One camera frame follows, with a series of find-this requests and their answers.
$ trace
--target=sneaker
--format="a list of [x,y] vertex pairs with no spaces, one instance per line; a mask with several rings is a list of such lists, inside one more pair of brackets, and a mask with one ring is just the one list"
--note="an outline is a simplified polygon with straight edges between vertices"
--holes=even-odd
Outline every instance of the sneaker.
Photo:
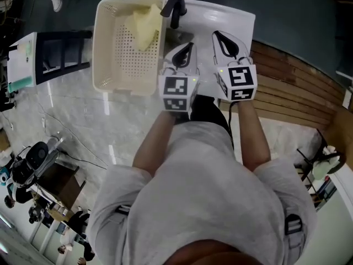
[[54,12],[59,12],[62,7],[62,0],[51,0],[53,2]]

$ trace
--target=dark green floor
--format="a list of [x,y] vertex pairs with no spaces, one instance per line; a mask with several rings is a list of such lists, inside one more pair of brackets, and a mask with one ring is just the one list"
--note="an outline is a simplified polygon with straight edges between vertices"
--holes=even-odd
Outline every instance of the dark green floor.
[[[25,0],[21,35],[33,31],[83,29],[94,24],[101,0],[63,0],[59,13],[50,0]],[[325,73],[335,75],[334,0],[203,0],[256,15],[254,39],[291,53]]]

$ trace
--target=sink basin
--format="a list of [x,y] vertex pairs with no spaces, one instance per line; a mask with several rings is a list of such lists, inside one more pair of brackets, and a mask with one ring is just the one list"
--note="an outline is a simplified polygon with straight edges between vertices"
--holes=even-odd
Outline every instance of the sink basin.
[[[215,76],[212,33],[216,30],[230,33],[244,42],[250,52],[255,15],[204,1],[185,0],[185,4],[188,12],[180,17],[179,28],[167,30],[164,53],[172,49],[168,43],[168,32],[176,31],[181,36],[179,45],[193,42],[197,48],[197,67],[201,80],[198,94],[226,99]],[[167,28],[170,19],[166,19]]]

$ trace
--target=laundry basket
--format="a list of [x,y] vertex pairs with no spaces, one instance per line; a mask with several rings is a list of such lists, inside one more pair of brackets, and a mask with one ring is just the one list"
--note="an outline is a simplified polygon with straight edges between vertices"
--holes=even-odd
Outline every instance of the laundry basket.
[[164,0],[102,0],[98,4],[93,34],[93,86],[100,92],[128,90],[148,96],[156,90],[157,74],[163,63],[165,22],[146,51],[140,51],[125,27],[134,10]]

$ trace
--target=tiled floor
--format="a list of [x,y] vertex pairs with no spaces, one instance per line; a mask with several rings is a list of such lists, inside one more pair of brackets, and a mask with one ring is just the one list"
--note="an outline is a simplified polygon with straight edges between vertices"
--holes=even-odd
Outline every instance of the tiled floor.
[[[85,55],[90,57],[90,49]],[[1,115],[15,154],[59,131],[65,138],[61,148],[75,158],[102,167],[130,165],[161,110],[157,95],[137,97],[97,92],[92,85],[90,68],[23,89],[16,101],[16,109]],[[261,123],[273,158],[288,155],[296,162],[301,159],[296,148],[301,148],[305,154],[311,149],[316,134],[314,129],[269,119],[261,119]],[[233,115],[232,130],[236,158],[241,161],[237,114]],[[80,166],[78,181],[86,179],[87,184],[77,204],[91,208],[105,170],[65,155],[60,155],[59,161]]]

